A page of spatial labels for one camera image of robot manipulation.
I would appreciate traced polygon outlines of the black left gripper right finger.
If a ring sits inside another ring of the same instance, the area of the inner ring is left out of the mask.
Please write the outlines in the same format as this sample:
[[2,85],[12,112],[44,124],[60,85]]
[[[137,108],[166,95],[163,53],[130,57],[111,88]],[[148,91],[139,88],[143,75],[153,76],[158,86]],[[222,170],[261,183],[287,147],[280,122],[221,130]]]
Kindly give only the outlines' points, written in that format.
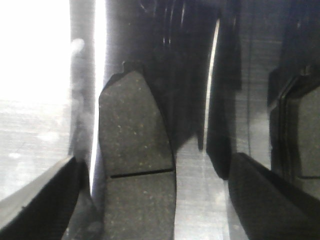
[[228,189],[250,240],[320,238],[320,201],[248,155],[232,156]]

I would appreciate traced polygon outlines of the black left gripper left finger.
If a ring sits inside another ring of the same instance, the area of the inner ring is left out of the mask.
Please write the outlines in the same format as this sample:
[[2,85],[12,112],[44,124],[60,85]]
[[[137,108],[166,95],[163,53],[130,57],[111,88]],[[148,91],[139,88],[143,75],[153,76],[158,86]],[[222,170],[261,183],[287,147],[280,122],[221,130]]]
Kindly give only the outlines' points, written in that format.
[[62,239],[78,200],[82,173],[82,162],[69,157],[2,199],[0,238]]

